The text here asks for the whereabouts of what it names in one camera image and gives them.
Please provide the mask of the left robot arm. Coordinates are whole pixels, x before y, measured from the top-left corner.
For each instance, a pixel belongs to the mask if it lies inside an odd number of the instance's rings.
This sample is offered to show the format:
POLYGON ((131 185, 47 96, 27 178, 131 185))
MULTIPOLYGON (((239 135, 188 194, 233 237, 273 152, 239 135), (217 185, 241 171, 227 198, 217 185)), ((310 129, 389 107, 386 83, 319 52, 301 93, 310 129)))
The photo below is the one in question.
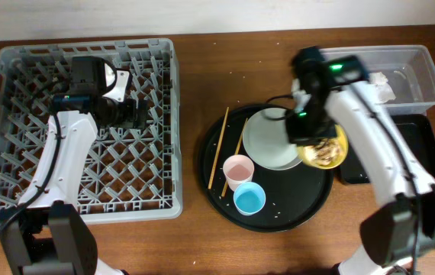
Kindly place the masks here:
POLYGON ((74 57, 50 100, 40 162, 16 206, 0 211, 0 245, 13 274, 120 274, 98 257, 76 209, 85 160, 103 127, 143 130, 147 101, 125 93, 132 75, 106 59, 74 57))

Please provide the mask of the yellow bowl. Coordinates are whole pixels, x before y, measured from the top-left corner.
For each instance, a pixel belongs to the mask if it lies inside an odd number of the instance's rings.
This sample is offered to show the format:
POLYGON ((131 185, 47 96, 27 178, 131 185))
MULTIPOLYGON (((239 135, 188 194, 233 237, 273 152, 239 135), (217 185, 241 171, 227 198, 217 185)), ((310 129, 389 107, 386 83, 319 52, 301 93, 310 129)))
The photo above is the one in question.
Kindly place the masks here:
POLYGON ((329 170, 338 167, 348 153, 348 140, 344 130, 335 125, 336 137, 321 138, 314 145, 297 146, 302 162, 310 167, 329 170))

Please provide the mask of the food scraps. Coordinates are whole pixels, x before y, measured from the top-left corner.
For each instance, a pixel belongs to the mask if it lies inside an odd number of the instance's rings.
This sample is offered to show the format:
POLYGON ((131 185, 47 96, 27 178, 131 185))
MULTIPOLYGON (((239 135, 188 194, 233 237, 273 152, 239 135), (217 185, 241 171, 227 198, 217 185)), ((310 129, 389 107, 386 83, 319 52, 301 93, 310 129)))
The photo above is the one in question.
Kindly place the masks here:
POLYGON ((304 147, 304 158, 320 166, 332 164, 341 154, 342 148, 337 139, 323 139, 317 145, 304 147))

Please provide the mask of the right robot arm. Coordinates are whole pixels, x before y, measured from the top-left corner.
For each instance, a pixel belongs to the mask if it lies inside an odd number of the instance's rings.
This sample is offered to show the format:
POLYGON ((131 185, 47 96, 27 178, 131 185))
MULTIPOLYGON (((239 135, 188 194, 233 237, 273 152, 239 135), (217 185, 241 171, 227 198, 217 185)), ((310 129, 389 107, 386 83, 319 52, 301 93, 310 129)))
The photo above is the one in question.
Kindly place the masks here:
POLYGON ((379 210, 360 225, 361 246, 338 263, 334 274, 414 274, 407 263, 435 249, 435 179, 411 152, 379 102, 369 74, 356 56, 325 60, 318 47, 292 59, 298 88, 309 95, 285 120, 288 140, 316 145, 345 132, 374 188, 379 210))

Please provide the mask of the white napkin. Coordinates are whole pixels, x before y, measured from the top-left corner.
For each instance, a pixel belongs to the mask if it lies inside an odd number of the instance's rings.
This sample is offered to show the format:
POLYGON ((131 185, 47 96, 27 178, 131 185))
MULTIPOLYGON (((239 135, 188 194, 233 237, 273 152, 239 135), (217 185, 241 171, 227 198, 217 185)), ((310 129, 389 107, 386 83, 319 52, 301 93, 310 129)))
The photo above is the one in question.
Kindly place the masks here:
POLYGON ((375 87, 380 103, 386 103, 396 99, 392 87, 388 84, 388 78, 381 72, 370 73, 369 81, 375 87))

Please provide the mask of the pink cup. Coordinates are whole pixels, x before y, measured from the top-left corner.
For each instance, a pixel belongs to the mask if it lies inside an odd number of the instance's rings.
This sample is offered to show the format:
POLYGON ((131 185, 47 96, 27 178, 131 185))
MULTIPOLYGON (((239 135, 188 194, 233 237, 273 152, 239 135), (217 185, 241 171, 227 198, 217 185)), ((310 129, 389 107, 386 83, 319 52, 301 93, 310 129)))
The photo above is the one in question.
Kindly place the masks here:
POLYGON ((228 157, 223 164, 223 172, 229 188, 233 191, 242 183, 250 182, 254 174, 253 161, 242 154, 228 157))

